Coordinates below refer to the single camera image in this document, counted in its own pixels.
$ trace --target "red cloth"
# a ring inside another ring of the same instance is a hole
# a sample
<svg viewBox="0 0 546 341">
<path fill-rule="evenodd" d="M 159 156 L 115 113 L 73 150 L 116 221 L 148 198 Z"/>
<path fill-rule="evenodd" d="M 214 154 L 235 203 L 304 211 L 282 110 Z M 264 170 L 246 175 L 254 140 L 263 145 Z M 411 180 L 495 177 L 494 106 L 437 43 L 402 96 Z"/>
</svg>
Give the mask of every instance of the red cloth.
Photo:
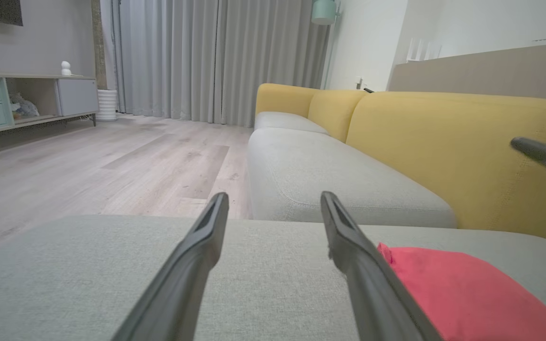
<svg viewBox="0 0 546 341">
<path fill-rule="evenodd" d="M 461 252 L 378 249 L 444 340 L 546 341 L 546 306 L 489 263 Z"/>
</svg>

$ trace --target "curtain fold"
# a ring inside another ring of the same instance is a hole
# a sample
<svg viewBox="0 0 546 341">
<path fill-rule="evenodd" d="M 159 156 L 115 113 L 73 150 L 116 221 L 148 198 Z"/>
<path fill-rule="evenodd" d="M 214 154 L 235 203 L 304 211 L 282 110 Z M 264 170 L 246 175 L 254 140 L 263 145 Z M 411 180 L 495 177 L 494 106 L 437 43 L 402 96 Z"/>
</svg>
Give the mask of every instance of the curtain fold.
<svg viewBox="0 0 546 341">
<path fill-rule="evenodd" d="M 312 0 L 124 0 L 120 110 L 252 127 L 264 82 L 319 87 L 328 26 Z"/>
</svg>

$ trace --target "gray seat cushion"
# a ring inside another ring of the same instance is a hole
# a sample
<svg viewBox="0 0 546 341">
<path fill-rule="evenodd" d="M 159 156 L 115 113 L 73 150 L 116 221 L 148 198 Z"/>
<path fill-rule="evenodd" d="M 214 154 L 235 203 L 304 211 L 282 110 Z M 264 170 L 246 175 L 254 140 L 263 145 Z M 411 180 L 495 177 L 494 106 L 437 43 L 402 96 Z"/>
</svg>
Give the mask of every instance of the gray seat cushion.
<svg viewBox="0 0 546 341">
<path fill-rule="evenodd" d="M 321 222 L 320 194 L 330 190 L 359 224 L 456 227 L 442 198 L 324 134 L 256 130 L 247 165 L 257 220 Z"/>
<path fill-rule="evenodd" d="M 285 128 L 305 130 L 328 135 L 328 132 L 309 119 L 287 112 L 263 111 L 256 115 L 254 130 L 260 128 Z"/>
<path fill-rule="evenodd" d="M 69 217 L 0 245 L 0 340 L 108 341 L 193 219 Z M 372 242 L 461 251 L 546 305 L 546 240 L 518 233 L 362 226 Z M 196 341 L 358 340 L 320 223 L 230 220 Z"/>
</svg>

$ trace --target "mint green lamp shade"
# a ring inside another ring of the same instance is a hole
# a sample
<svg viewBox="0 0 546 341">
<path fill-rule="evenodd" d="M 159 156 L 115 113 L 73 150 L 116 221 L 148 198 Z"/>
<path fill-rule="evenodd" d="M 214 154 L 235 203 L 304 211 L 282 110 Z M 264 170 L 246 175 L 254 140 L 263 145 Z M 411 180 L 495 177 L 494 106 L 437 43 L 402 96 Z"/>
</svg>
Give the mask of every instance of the mint green lamp shade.
<svg viewBox="0 0 546 341">
<path fill-rule="evenodd" d="M 317 0 L 313 4 L 311 22 L 316 25 L 332 25 L 336 19 L 336 3 L 333 0 Z"/>
</svg>

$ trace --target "white ribbed pot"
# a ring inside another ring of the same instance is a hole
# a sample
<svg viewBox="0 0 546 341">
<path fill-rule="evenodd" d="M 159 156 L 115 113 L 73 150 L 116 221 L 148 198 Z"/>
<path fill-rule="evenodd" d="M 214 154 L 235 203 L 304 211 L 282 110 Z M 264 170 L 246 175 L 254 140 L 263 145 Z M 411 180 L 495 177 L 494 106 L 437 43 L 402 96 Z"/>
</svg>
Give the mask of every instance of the white ribbed pot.
<svg viewBox="0 0 546 341">
<path fill-rule="evenodd" d="M 97 121 L 117 121 L 117 90 L 99 90 L 98 108 L 100 111 L 96 113 Z"/>
</svg>

